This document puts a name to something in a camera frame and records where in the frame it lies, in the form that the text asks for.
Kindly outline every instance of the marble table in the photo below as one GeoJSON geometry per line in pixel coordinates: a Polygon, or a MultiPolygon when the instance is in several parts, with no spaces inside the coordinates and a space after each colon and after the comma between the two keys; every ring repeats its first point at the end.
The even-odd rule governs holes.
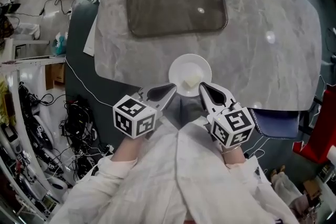
{"type": "Polygon", "coordinates": [[[225,0],[228,24],[212,34],[137,39],[125,0],[101,0],[94,62],[104,78],[134,86],[168,81],[183,54],[204,57],[213,83],[250,108],[309,109],[321,63],[319,16],[307,0],[225,0]]]}

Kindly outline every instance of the dark tray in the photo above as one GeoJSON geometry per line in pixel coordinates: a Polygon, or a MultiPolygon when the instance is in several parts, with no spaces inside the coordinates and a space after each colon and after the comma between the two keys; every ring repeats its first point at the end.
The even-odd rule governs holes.
{"type": "Polygon", "coordinates": [[[126,0],[136,37],[218,31],[227,25],[224,0],[126,0]]]}

